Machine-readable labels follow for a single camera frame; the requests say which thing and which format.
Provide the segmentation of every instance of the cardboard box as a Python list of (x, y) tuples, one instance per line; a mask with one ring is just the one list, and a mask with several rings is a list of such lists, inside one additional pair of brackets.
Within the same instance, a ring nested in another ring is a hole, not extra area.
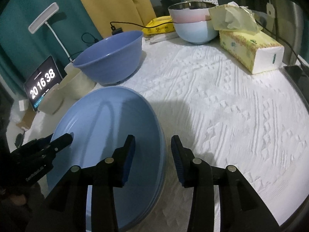
[(282, 66), (283, 45), (265, 33), (250, 35), (219, 31), (219, 34), (221, 46), (236, 57), (252, 74)]
[(36, 114), (37, 113), (32, 109), (32, 107), (28, 107), (23, 119), (21, 120), (21, 122), (16, 124), (16, 126), (26, 131), (29, 130)]

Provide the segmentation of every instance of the digital clock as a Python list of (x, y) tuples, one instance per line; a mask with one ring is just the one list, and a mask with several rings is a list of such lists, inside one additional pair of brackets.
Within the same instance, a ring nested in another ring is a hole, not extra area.
[(56, 63), (53, 57), (49, 56), (24, 84), (26, 94), (35, 111), (50, 88), (61, 81), (62, 77)]

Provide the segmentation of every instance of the textured tablecloth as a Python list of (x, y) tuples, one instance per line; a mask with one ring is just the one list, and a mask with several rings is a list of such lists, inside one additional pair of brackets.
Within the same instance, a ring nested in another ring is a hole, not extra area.
[[(309, 115), (282, 72), (250, 75), (218, 39), (200, 46), (180, 38), (144, 43), (142, 61), (121, 85), (153, 107), (166, 137), (168, 166), (156, 206), (131, 231), (187, 230), (193, 189), (178, 182), (172, 135), (212, 166), (235, 165), (282, 224), (309, 194)], [(54, 116), (38, 113), (25, 141), (52, 133), (72, 103), (66, 99)], [(214, 231), (219, 228), (215, 188)]]

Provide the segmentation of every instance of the yellow wet wipes package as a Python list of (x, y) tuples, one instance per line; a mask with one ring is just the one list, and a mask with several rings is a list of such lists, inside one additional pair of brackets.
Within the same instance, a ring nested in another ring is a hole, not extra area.
[(174, 25), (173, 25), (173, 20), (170, 16), (155, 18), (155, 19), (151, 20), (150, 23), (148, 23), (146, 25), (146, 27), (154, 27), (154, 28), (151, 28), (151, 29), (143, 28), (142, 31), (146, 35), (168, 33), (168, 32), (174, 32), (175, 31), (175, 28), (174, 28)]

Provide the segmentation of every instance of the stacked bowl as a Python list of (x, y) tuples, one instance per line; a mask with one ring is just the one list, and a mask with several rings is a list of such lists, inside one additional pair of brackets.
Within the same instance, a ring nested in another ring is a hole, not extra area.
[(169, 6), (177, 34), (193, 44), (205, 44), (218, 35), (209, 14), (216, 5), (205, 1), (186, 1)]

